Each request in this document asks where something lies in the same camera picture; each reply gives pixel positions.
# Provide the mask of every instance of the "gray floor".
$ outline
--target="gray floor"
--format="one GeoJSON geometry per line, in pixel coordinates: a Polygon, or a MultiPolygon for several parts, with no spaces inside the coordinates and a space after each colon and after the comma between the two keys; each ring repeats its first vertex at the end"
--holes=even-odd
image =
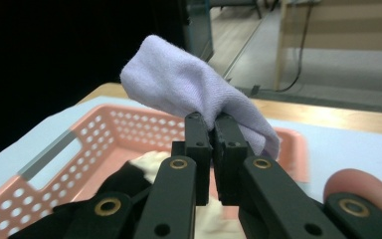
{"type": "MultiPolygon", "coordinates": [[[[226,70],[218,69],[232,86],[251,98],[382,112],[382,52],[377,51],[304,49],[296,84],[285,93],[269,91],[274,84],[280,9],[264,9],[263,13],[232,64],[226,70]]],[[[220,39],[214,35],[214,41],[220,39]]],[[[298,50],[288,51],[282,88],[296,76],[297,54],[298,50]]]]}

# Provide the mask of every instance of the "folded fabric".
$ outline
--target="folded fabric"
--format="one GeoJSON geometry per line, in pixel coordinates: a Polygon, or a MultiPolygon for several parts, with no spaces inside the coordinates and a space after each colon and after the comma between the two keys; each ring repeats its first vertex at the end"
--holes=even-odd
{"type": "Polygon", "coordinates": [[[131,99],[178,117],[198,112],[209,129],[224,112],[235,118],[256,155],[265,150],[278,157],[279,138],[250,99],[206,62],[156,35],[144,39],[120,80],[131,99]]]}

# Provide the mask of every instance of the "basket handle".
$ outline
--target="basket handle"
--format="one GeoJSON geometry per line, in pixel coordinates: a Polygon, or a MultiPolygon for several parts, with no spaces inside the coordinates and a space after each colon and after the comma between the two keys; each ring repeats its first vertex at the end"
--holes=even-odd
{"type": "Polygon", "coordinates": [[[56,155],[67,147],[75,138],[76,134],[70,130],[64,131],[45,149],[36,155],[30,162],[18,171],[24,179],[32,179],[43,167],[45,167],[56,155]]]}

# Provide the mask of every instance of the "pink plastic basket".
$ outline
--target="pink plastic basket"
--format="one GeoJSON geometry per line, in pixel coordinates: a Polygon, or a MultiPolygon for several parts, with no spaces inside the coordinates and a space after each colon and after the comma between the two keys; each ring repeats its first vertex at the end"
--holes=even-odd
{"type": "MultiPolygon", "coordinates": [[[[304,138],[291,129],[275,130],[282,140],[279,163],[295,181],[307,182],[304,138]]],[[[127,160],[152,150],[170,151],[173,140],[184,140],[182,118],[120,105],[92,109],[0,187],[0,238],[48,215],[56,205],[89,199],[127,160]],[[75,139],[79,152],[43,188],[34,188],[31,178],[75,139]]]]}

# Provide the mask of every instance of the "pink object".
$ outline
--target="pink object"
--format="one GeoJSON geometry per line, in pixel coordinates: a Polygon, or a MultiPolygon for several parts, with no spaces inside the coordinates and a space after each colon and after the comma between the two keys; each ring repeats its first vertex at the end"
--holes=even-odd
{"type": "MultiPolygon", "coordinates": [[[[295,181],[308,182],[304,138],[291,129],[275,131],[282,140],[279,164],[295,181]]],[[[0,238],[48,215],[56,205],[89,199],[127,160],[152,150],[170,151],[173,140],[184,140],[184,122],[159,111],[105,104],[83,116],[67,135],[77,139],[81,149],[42,189],[26,179],[43,168],[41,157],[0,187],[0,238]]],[[[214,185],[212,177],[211,193],[216,196],[214,185]]],[[[235,217],[226,209],[226,217],[235,217]]]]}

